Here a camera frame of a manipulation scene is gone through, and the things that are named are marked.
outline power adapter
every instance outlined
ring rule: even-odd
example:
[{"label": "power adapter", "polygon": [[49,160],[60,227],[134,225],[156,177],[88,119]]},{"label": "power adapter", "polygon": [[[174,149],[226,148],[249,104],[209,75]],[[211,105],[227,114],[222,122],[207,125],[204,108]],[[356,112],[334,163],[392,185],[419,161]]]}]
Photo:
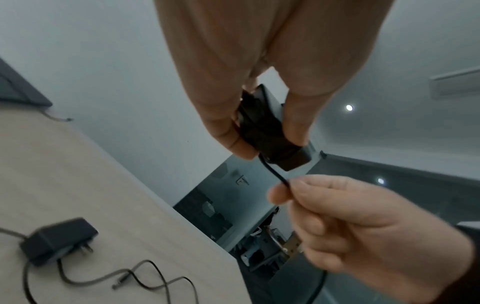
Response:
[{"label": "power adapter", "polygon": [[42,266],[83,248],[92,251],[89,243],[98,233],[84,218],[75,218],[35,230],[20,248],[31,264]]}]

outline hand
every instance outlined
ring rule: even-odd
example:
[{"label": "hand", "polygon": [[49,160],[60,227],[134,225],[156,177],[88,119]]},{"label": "hand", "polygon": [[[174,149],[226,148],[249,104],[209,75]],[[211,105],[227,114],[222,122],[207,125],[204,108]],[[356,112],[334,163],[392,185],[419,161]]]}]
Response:
[{"label": "hand", "polygon": [[278,185],[270,202],[289,202],[307,259],[346,272],[408,303],[429,303],[470,268],[472,241],[382,187],[347,177],[307,175]]},{"label": "hand", "polygon": [[289,88],[283,132],[308,143],[321,107],[367,60],[393,0],[155,0],[182,84],[234,154],[257,151],[233,122],[242,87],[273,66]]}]

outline floor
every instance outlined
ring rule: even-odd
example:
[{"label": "floor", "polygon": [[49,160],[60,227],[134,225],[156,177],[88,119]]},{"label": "floor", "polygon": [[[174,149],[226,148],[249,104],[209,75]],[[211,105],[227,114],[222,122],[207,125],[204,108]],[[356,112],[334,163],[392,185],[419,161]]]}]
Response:
[{"label": "floor", "polygon": [[240,256],[235,252],[230,254],[236,258],[240,271],[245,281],[246,288],[250,294],[252,304],[274,304],[269,292],[268,282],[273,274],[266,266],[262,266],[254,272],[250,272],[248,267],[240,260]]}]

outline desk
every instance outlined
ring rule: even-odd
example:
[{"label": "desk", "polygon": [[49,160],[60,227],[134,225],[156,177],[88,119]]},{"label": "desk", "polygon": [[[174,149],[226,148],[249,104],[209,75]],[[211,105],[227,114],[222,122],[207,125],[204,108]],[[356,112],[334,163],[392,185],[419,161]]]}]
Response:
[{"label": "desk", "polygon": [[[99,235],[91,244],[94,253],[63,259],[71,279],[92,279],[151,259],[167,280],[189,277],[200,304],[251,303],[236,260],[88,138],[34,108],[0,104],[0,226],[29,234],[79,216]],[[2,303],[27,303],[21,283],[25,261],[18,240],[0,235]],[[149,284],[161,283],[148,266],[138,274]],[[29,280],[39,304],[167,302],[164,290],[149,292],[133,281],[116,291],[114,279],[66,286],[55,265],[33,268]],[[195,303],[188,282],[170,288],[172,304]]]}]

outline ceiling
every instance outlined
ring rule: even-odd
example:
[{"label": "ceiling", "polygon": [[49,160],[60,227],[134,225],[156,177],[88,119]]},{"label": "ceiling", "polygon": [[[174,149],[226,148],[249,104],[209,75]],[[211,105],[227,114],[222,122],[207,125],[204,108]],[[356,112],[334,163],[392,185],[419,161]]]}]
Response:
[{"label": "ceiling", "polygon": [[429,91],[431,76],[480,66],[479,11],[478,0],[397,0],[369,61],[322,111],[326,141],[480,156],[480,95]]}]

